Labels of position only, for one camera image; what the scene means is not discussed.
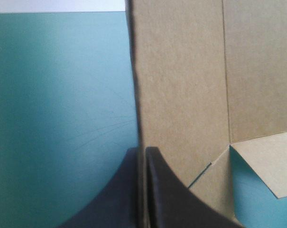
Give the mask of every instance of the dark plastic object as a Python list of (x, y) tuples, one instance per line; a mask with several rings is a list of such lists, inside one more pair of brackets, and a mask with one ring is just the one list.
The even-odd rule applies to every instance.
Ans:
[(137, 148), (129, 149), (106, 187), (83, 210), (59, 228), (136, 228)]
[(200, 201), (156, 147), (146, 149), (151, 228), (241, 228)]

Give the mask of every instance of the black curved object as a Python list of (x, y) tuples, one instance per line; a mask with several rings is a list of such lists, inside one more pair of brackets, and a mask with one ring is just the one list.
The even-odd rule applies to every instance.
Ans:
[(146, 156), (151, 228), (241, 228), (192, 194), (158, 148), (147, 148)]
[(129, 149), (105, 188), (83, 210), (58, 228), (138, 227), (138, 149)]

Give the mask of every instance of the teal surface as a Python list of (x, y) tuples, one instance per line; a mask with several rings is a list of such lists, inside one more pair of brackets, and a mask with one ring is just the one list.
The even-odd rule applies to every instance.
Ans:
[(137, 144), (125, 12), (0, 14), (0, 228), (61, 224)]
[(230, 151), (236, 218), (247, 228), (287, 228), (287, 197), (277, 199), (244, 159)]

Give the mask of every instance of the cardboard panel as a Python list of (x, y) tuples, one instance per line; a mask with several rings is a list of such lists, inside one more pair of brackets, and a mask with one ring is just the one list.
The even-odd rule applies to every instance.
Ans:
[(206, 204), (229, 219), (234, 218), (230, 153), (226, 150), (190, 190)]
[(133, 1), (145, 146), (189, 185), (229, 143), (221, 0)]
[(287, 131), (287, 0), (224, 0), (231, 141)]
[(238, 142), (232, 147), (277, 198), (287, 197), (287, 132)]

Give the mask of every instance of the cardboard box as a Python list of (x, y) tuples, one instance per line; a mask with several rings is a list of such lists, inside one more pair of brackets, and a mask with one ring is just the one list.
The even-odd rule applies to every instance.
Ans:
[[(133, 1), (132, 18), (143, 144), (159, 147), (184, 185), (228, 218), (230, 145), (247, 145), (238, 148), (244, 160), (287, 196), (287, 166), (277, 177), (286, 181), (258, 171), (287, 161), (277, 139), (287, 136), (287, 0)], [(271, 135), (281, 148), (257, 151), (254, 139)], [(248, 159), (251, 149), (269, 162)]]

